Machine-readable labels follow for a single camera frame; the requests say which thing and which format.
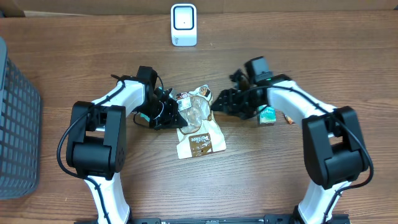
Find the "teal Kleenex tissue pack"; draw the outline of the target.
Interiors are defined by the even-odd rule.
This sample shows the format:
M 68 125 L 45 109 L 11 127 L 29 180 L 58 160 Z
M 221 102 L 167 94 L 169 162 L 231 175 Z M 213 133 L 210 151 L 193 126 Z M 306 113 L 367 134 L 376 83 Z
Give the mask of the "teal Kleenex tissue pack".
M 269 105 L 261 105 L 257 108 L 258 124 L 274 124 L 276 122 L 275 109 Z

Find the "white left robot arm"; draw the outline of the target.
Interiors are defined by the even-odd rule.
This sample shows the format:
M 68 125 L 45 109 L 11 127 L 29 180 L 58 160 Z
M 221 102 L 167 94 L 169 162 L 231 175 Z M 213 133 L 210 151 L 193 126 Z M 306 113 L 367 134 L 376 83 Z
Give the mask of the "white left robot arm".
M 131 114 L 148 117 L 149 129 L 187 126 L 178 103 L 152 67 L 139 67 L 136 76 L 115 76 L 117 84 L 92 102 L 77 101 L 70 126 L 57 146 L 57 162 L 66 174 L 86 182 L 95 201 L 95 223 L 135 223 L 123 194 L 121 169 L 126 160 L 126 120 Z

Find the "orange Kleenex tissue pack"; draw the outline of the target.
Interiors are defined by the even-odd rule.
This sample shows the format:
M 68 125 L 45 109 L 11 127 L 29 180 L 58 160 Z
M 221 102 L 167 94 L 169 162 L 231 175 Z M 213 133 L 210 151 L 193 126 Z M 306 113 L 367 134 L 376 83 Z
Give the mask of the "orange Kleenex tissue pack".
M 295 123 L 294 120 L 291 117 L 287 116 L 286 114 L 284 114 L 284 118 L 285 118 L 285 120 L 286 120 L 286 122 L 288 124 L 294 124 Z

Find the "brown clear snack bag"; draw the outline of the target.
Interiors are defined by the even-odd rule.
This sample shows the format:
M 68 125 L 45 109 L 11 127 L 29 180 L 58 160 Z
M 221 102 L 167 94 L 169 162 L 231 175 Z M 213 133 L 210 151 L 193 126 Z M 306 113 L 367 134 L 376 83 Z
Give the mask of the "brown clear snack bag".
M 224 134 L 210 108 L 213 96 L 208 85 L 177 95 L 178 112 L 187 125 L 177 129 L 179 159 L 201 157 L 226 150 Z

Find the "teal snack packet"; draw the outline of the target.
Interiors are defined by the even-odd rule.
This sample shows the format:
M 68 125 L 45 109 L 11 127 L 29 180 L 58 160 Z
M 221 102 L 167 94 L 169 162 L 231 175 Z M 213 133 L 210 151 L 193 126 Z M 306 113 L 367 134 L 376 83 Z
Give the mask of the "teal snack packet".
M 146 116 L 145 114 L 140 114 L 140 117 L 141 118 L 144 118 L 147 122 L 149 122 L 150 121 L 150 118 L 148 117 L 148 116 Z

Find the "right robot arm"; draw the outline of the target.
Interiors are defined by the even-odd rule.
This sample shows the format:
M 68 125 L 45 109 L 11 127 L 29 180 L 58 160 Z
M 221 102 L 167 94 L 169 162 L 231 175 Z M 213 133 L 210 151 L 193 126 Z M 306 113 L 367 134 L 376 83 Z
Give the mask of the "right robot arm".
M 374 165 L 365 147 L 354 109 L 326 104 L 285 74 L 274 75 L 267 60 L 256 57 L 229 76 L 236 85 L 223 90 L 211 110 L 249 119 L 270 106 L 302 129 L 303 159 L 311 179 L 303 200 L 290 215 L 265 215 L 264 223 L 349 223 L 333 209 L 342 193 L 370 183 Z

